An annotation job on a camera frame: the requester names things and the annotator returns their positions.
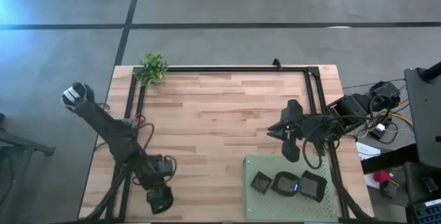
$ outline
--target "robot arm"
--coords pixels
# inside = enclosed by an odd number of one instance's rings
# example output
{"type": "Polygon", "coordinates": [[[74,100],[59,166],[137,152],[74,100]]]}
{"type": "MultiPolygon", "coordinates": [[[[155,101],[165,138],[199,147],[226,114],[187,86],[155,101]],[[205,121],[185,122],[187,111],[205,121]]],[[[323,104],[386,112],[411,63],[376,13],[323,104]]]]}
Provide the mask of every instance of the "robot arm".
{"type": "Polygon", "coordinates": [[[88,218],[98,218],[107,202],[116,193],[126,174],[135,173],[147,193],[153,214],[169,209],[173,204],[170,187],[165,176],[173,175],[172,161],[162,155],[147,155],[136,142],[137,120],[115,120],[94,101],[93,90],[84,83],[73,83],[61,96],[64,106],[83,118],[108,144],[116,163],[123,165],[120,174],[101,203],[88,218]]]}
{"type": "MultiPolygon", "coordinates": [[[[303,114],[303,108],[297,100],[289,100],[287,107],[282,110],[280,121],[268,128],[267,135],[283,141],[282,154],[292,163],[300,158],[296,139],[307,138],[321,157],[325,155],[325,140],[338,140],[363,125],[368,114],[385,108],[390,110],[398,106],[399,102],[400,91],[390,82],[379,82],[364,95],[344,96],[329,104],[324,114],[303,114]]],[[[320,165],[310,167],[318,169],[320,165]]]]}

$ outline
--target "green tray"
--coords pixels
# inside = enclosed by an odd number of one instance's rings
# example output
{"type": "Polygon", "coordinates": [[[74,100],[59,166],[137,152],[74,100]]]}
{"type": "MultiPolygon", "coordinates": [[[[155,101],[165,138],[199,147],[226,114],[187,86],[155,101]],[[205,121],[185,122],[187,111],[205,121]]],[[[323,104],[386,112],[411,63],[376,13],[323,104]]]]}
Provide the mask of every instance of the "green tray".
{"type": "MultiPolygon", "coordinates": [[[[318,163],[317,156],[308,156],[313,165],[318,163]]],[[[329,164],[323,157],[322,167],[313,170],[305,163],[303,157],[296,163],[291,163],[282,155],[247,155],[243,161],[245,217],[248,220],[259,221],[315,221],[338,222],[336,197],[331,180],[329,164]],[[296,194],[293,197],[281,196],[269,188],[265,195],[253,189],[250,185],[257,171],[274,179],[281,171],[291,172],[301,177],[305,170],[324,177],[326,185],[325,197],[321,203],[296,194]]]]}

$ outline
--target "concrete floor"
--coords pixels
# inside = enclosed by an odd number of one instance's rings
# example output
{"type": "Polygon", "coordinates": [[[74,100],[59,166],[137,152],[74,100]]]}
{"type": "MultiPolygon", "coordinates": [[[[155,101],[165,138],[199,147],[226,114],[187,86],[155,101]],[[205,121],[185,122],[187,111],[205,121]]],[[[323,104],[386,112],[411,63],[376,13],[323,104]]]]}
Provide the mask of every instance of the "concrete floor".
{"type": "MultiPolygon", "coordinates": [[[[139,0],[134,23],[440,21],[440,0],[139,0]]],[[[0,0],[0,24],[124,23],[130,0],[0,0]]],[[[32,160],[19,222],[76,218],[96,133],[59,97],[73,81],[104,101],[122,30],[0,30],[0,112],[12,133],[54,145],[32,160]]],[[[123,65],[146,52],[172,65],[337,64],[343,86],[400,79],[440,60],[441,28],[132,30],[123,65]]],[[[351,88],[345,93],[364,92],[351,88]]],[[[362,142],[381,147],[368,139],[362,142]]],[[[395,149],[413,139],[400,135],[395,149]]],[[[376,216],[404,209],[370,190],[376,216]]]]}

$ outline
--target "red object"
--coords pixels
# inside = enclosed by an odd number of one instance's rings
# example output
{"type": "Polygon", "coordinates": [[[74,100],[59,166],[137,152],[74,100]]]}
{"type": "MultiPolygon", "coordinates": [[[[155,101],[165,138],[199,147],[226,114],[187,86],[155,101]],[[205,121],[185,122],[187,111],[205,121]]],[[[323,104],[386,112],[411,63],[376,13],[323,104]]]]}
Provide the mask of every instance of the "red object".
{"type": "Polygon", "coordinates": [[[379,183],[384,183],[390,181],[392,177],[386,171],[379,171],[373,173],[373,179],[379,183]]]}

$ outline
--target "small potted plant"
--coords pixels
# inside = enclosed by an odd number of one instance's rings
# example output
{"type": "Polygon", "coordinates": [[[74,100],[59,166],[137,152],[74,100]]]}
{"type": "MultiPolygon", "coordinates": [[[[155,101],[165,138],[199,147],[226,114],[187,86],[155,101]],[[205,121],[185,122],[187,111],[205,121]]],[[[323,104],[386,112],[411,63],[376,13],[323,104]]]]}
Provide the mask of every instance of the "small potted plant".
{"type": "Polygon", "coordinates": [[[147,53],[145,60],[140,60],[142,67],[134,71],[134,76],[142,86],[157,85],[167,72],[168,64],[160,54],[147,53]]]}

